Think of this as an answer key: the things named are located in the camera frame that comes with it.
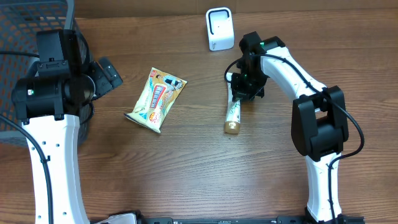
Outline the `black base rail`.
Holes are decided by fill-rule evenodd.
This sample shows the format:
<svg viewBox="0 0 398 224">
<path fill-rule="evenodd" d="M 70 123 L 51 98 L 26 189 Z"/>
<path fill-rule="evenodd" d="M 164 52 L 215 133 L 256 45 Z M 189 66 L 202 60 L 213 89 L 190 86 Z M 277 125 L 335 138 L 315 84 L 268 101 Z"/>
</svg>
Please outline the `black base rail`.
<svg viewBox="0 0 398 224">
<path fill-rule="evenodd" d="M 202 218 L 202 219 L 173 219 L 170 217 L 148 218 L 144 217 L 139 210 L 129 211 L 131 213 L 116 213 L 113 215 L 136 215 L 137 224 L 311 224 L 317 223 L 309 214 L 302 216 L 278 216 L 276 218 Z M 338 215 L 335 221 L 321 221 L 321 224 L 365 224 L 364 217 L 350 217 L 346 215 Z"/>
</svg>

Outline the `white tube gold cap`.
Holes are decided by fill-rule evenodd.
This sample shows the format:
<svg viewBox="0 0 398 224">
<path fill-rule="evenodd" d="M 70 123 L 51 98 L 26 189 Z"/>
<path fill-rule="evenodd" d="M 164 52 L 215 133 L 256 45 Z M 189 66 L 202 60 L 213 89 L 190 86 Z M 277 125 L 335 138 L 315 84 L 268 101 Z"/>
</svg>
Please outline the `white tube gold cap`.
<svg viewBox="0 0 398 224">
<path fill-rule="evenodd" d="M 226 119 L 224 122 L 224 131 L 228 134 L 238 134 L 241 124 L 241 102 L 233 100 L 231 84 L 227 83 L 228 106 L 226 110 Z"/>
</svg>

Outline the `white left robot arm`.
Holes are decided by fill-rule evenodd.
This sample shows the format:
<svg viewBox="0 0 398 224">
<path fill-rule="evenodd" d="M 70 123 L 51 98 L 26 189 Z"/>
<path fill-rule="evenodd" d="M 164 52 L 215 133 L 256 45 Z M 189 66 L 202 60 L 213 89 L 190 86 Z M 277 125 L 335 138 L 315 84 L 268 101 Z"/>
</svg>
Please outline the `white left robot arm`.
<svg viewBox="0 0 398 224">
<path fill-rule="evenodd" d="M 78 133 L 84 106 L 123 82 L 106 58 L 82 57 L 70 29 L 37 33 L 37 73 L 20 79 L 12 101 L 30 149 L 36 223 L 89 223 L 81 195 Z"/>
</svg>

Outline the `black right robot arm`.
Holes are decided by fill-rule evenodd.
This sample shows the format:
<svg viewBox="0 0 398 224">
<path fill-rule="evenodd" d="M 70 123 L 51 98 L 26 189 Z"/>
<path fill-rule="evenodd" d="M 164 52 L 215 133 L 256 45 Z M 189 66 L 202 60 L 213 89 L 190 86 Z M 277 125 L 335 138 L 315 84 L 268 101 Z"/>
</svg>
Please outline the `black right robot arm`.
<svg viewBox="0 0 398 224">
<path fill-rule="evenodd" d="M 262 40 L 257 32 L 239 42 L 238 73 L 226 74 L 232 101 L 264 97 L 272 79 L 292 102 L 291 138 L 305 158 L 308 174 L 309 223 L 344 223 L 338 201 L 338 165 L 348 140 L 345 97 L 338 86 L 326 87 L 311 77 L 278 37 Z"/>
</svg>

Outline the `yellow snack bag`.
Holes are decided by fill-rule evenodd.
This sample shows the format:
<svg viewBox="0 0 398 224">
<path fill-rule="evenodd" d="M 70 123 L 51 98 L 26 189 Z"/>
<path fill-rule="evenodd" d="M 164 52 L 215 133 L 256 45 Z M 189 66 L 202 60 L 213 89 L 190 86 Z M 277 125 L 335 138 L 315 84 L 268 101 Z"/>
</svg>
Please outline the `yellow snack bag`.
<svg viewBox="0 0 398 224">
<path fill-rule="evenodd" d="M 160 133 L 167 113 L 186 84 L 186 80 L 152 67 L 134 109 L 130 113 L 124 113 L 124 116 Z"/>
</svg>

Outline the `white barcode scanner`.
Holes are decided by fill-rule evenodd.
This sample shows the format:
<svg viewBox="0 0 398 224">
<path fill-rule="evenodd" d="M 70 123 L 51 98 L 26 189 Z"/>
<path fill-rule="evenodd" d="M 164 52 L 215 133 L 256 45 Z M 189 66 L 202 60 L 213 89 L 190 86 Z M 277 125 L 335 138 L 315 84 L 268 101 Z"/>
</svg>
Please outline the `white barcode scanner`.
<svg viewBox="0 0 398 224">
<path fill-rule="evenodd" d="M 234 47 L 234 27 L 231 10 L 227 7 L 209 9 L 205 15 L 210 51 Z"/>
</svg>

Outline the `grey plastic basket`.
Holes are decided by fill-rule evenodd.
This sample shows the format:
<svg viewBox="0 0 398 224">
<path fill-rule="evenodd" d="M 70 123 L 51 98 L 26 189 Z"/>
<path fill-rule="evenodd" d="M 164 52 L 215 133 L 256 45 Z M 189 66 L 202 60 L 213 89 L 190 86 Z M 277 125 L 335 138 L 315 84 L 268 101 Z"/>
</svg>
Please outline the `grey plastic basket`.
<svg viewBox="0 0 398 224">
<path fill-rule="evenodd" d="M 1 115 L 20 123 L 11 92 L 39 60 L 36 34 L 66 27 L 79 35 L 81 61 L 87 72 L 93 56 L 75 21 L 74 0 L 1 0 Z"/>
</svg>

